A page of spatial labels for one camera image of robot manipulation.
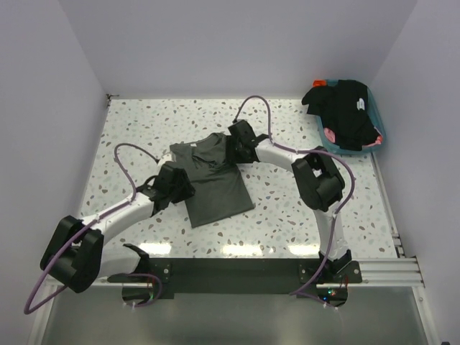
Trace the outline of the grey t shirt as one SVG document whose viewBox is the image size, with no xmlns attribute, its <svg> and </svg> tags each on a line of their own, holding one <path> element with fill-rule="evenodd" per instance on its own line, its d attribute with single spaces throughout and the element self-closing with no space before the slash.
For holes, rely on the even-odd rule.
<svg viewBox="0 0 460 345">
<path fill-rule="evenodd" d="M 225 134 L 212 133 L 197 142 L 170 145 L 195 188 L 194 196 L 185 201 L 193 228 L 254 208 L 239 168 L 226 157 L 226 144 Z"/>
</svg>

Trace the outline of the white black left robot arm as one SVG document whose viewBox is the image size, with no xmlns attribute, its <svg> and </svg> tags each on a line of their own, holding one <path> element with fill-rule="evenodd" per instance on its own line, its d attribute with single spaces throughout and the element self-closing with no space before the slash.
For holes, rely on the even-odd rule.
<svg viewBox="0 0 460 345">
<path fill-rule="evenodd" d="M 134 247 L 127 253 L 104 252 L 104 246 L 129 227 L 194 196 L 185 169 L 175 162 L 164 163 L 157 175 L 136 187 L 112 208 L 83 218 L 62 218 L 40 261 L 40 269 L 76 293 L 87 290 L 105 276 L 124 273 L 131 281 L 141 282 L 149 273 L 146 257 Z"/>
</svg>

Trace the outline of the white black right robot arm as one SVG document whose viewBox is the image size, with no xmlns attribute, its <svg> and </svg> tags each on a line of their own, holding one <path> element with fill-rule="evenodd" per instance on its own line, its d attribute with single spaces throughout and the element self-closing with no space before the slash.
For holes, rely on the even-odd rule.
<svg viewBox="0 0 460 345">
<path fill-rule="evenodd" d="M 291 172 L 304 204 L 314 213 L 320 235 L 320 273 L 324 280 L 337 282 L 351 262 L 351 250 L 344 238 L 339 210 L 345 181 L 323 147 L 300 151 L 287 149 L 257 136 L 245 120 L 229 127 L 226 157 L 236 164 L 263 162 Z"/>
</svg>

